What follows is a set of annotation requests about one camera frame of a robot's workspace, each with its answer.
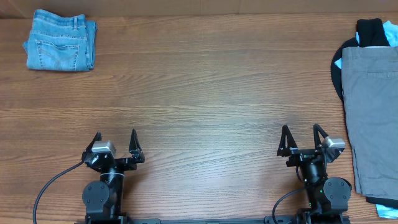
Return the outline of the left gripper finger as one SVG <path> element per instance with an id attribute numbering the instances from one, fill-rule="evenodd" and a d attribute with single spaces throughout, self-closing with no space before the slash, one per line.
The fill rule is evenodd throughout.
<path id="1" fill-rule="evenodd" d="M 101 141 L 102 140 L 102 135 L 100 132 L 97 132 L 93 138 L 93 140 L 89 143 L 89 145 L 87 146 L 87 148 L 85 149 L 86 152 L 91 152 L 92 151 L 92 147 L 94 145 L 94 143 L 96 141 Z"/>
<path id="2" fill-rule="evenodd" d="M 142 153 L 142 148 L 139 144 L 139 140 L 137 137 L 137 132 L 135 129 L 132 130 L 130 143 L 129 143 L 129 152 L 131 154 L 140 154 Z"/>

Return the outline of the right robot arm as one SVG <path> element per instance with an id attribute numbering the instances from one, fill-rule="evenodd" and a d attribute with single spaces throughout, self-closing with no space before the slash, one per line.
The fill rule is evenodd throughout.
<path id="1" fill-rule="evenodd" d="M 319 124 L 313 125 L 313 149 L 299 149 L 287 125 L 282 127 L 277 155 L 286 157 L 286 166 L 294 167 L 296 176 L 303 183 L 301 189 L 291 191 L 282 196 L 274 204 L 272 220 L 279 223 L 275 211 L 283 199 L 306 192 L 308 208 L 301 208 L 297 214 L 285 219 L 286 223 L 296 224 L 333 224 L 349 223 L 343 215 L 348 210 L 352 185 L 341 177 L 329 177 L 327 165 L 334 162 L 345 150 L 345 142 L 341 138 L 330 137 Z"/>

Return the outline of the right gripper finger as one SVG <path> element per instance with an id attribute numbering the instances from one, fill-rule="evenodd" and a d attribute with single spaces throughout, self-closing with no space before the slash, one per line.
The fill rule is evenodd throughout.
<path id="1" fill-rule="evenodd" d="M 287 125 L 283 125 L 280 137 L 279 150 L 296 150 L 298 146 Z"/>
<path id="2" fill-rule="evenodd" d="M 329 135 L 323 130 L 323 128 L 319 124 L 313 125 L 313 138 L 315 148 L 325 147 L 323 142 L 320 139 L 320 136 L 325 140 Z"/>

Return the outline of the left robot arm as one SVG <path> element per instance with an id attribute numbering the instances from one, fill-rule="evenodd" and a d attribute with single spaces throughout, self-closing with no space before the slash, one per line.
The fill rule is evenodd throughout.
<path id="1" fill-rule="evenodd" d="M 90 182 L 83 190 L 82 201 L 86 207 L 85 223 L 132 223 L 128 213 L 122 211 L 124 173 L 137 169 L 145 162 L 136 130 L 132 130 L 129 157 L 116 157 L 111 141 L 103 141 L 96 133 L 82 153 L 82 162 L 100 173 L 99 180 Z"/>

